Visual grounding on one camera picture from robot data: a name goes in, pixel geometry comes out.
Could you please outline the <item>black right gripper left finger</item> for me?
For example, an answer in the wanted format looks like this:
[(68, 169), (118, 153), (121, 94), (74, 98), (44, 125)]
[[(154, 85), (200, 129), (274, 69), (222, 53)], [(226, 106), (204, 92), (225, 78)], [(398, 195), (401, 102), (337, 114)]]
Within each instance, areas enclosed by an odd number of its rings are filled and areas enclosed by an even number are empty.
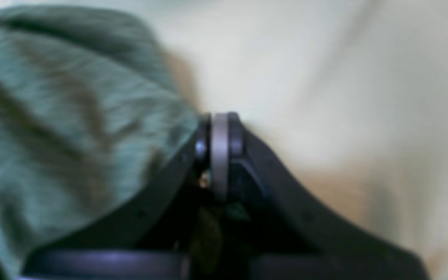
[(229, 181), (229, 114), (197, 130), (126, 204), (37, 249), (20, 280), (217, 280)]

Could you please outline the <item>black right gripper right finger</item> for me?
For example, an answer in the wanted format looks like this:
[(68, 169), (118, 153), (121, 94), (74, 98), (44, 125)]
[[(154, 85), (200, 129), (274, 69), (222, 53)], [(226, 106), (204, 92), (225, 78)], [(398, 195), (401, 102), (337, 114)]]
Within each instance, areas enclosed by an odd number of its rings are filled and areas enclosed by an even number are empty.
[(423, 262), (329, 209), (237, 113), (226, 114), (226, 198), (248, 215), (250, 280), (428, 280)]

